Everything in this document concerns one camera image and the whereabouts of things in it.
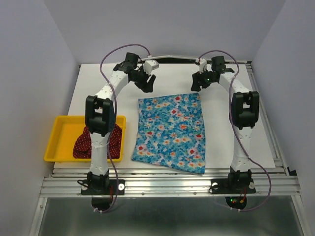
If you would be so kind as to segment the blue floral skirt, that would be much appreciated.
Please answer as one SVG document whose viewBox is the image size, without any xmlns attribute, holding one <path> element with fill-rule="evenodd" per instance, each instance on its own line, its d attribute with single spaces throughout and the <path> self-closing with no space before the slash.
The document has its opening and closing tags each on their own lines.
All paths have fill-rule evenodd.
<svg viewBox="0 0 315 236">
<path fill-rule="evenodd" d="M 204 174 L 206 137 L 199 94 L 139 99 L 137 139 L 131 159 Z"/>
</svg>

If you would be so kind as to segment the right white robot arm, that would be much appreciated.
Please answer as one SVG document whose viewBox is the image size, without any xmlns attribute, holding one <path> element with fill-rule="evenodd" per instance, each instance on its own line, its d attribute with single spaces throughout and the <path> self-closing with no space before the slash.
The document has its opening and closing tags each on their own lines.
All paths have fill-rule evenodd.
<svg viewBox="0 0 315 236">
<path fill-rule="evenodd" d="M 228 92 L 229 120 L 234 133 L 234 151 L 227 178 L 213 180 L 212 194 L 237 194 L 243 190 L 254 193 L 249 147 L 252 130 L 259 119 L 260 95 L 251 91 L 238 79 L 239 71 L 226 67 L 223 56 L 212 58 L 211 70 L 207 60 L 197 58 L 199 71 L 192 75 L 191 91 L 201 91 L 218 83 Z"/>
</svg>

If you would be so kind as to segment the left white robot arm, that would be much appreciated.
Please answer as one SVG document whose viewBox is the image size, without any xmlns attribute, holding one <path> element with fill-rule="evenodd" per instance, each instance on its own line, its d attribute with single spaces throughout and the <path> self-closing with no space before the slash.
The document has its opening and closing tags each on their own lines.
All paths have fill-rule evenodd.
<svg viewBox="0 0 315 236">
<path fill-rule="evenodd" d="M 89 95 L 85 102 L 85 125 L 91 138 L 91 166 L 85 180 L 80 180 L 82 195 L 120 194 L 119 181 L 109 177 L 109 164 L 113 163 L 109 154 L 109 141 L 117 117 L 117 96 L 129 83 L 145 93 L 153 91 L 156 76 L 152 72 L 159 67 L 155 60 L 138 64 L 139 56 L 127 53 L 125 60 L 113 68 L 106 85 L 94 96 Z"/>
</svg>

